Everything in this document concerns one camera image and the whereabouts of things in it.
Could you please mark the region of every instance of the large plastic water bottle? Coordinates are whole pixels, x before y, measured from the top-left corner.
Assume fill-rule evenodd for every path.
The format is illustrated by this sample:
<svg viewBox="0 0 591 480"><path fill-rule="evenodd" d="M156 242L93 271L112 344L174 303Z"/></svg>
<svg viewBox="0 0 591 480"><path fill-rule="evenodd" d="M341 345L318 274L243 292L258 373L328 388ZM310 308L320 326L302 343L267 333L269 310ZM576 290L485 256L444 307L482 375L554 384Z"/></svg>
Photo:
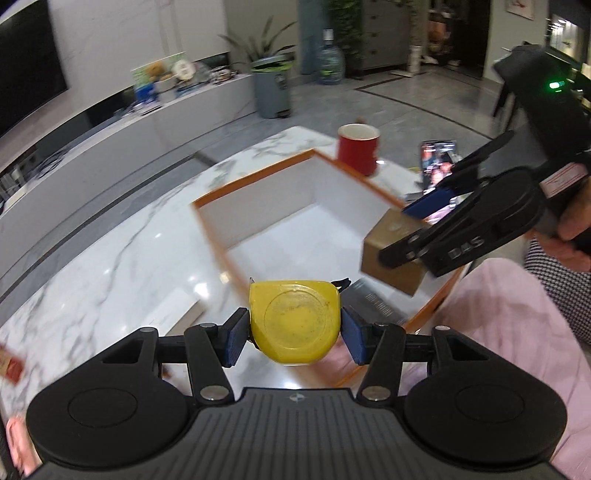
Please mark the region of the large plastic water bottle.
<svg viewBox="0 0 591 480"><path fill-rule="evenodd" d="M324 30L324 45L318 53L320 76L318 81L324 85L336 85L345 73L345 57L340 48L333 44L333 31Z"/></svg>

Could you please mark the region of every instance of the metal screw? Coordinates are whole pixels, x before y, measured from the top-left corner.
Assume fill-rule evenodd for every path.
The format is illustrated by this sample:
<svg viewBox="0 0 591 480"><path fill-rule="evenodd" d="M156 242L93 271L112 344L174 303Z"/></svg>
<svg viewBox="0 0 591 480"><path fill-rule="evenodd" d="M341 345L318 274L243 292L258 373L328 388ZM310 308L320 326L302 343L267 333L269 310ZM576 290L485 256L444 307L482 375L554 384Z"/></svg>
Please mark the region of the metal screw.
<svg viewBox="0 0 591 480"><path fill-rule="evenodd" d="M391 392L386 387L380 385L372 385L363 389L361 394L371 401L382 401L390 398Z"/></svg>
<svg viewBox="0 0 591 480"><path fill-rule="evenodd" d="M223 400L230 394L230 391L221 385L208 385L203 387L199 394L205 400Z"/></svg>

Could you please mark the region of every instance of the checkered fabric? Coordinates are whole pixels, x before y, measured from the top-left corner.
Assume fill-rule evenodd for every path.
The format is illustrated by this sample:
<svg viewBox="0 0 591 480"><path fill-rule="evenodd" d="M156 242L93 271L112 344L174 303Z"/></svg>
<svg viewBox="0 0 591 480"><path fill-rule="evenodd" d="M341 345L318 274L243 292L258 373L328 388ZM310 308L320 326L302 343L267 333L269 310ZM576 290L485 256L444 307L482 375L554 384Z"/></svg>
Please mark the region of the checkered fabric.
<svg viewBox="0 0 591 480"><path fill-rule="evenodd" d="M577 273L546 255L533 240L525 269L534 274L581 343L591 345L591 273Z"/></svg>

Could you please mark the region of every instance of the phone screen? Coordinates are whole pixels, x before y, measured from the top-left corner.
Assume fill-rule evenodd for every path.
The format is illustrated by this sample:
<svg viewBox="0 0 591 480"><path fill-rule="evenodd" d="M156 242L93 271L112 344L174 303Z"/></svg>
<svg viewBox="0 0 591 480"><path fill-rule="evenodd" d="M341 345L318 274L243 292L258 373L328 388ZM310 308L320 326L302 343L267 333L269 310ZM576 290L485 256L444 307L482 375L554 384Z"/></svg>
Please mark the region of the phone screen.
<svg viewBox="0 0 591 480"><path fill-rule="evenodd" d="M456 156L456 143L452 140L438 140L421 143L421 167L423 169L423 190L425 193L435 188L441 180L452 172ZM456 206L452 198L449 205L425 218L434 224L445 217Z"/></svg>

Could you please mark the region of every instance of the ribbed gray surface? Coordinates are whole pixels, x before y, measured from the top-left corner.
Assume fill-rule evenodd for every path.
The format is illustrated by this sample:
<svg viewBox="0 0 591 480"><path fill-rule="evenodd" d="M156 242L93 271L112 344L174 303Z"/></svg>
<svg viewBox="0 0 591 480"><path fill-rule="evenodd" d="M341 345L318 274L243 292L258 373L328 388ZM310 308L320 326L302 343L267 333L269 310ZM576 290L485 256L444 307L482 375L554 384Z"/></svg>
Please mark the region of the ribbed gray surface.
<svg viewBox="0 0 591 480"><path fill-rule="evenodd" d="M416 447L391 412L361 407L351 401L346 390L249 389L234 405L202 411L182 441L143 464L111 472L76 472L47 464L31 478L554 480L564 477L550 465L497 475L446 465Z"/></svg>

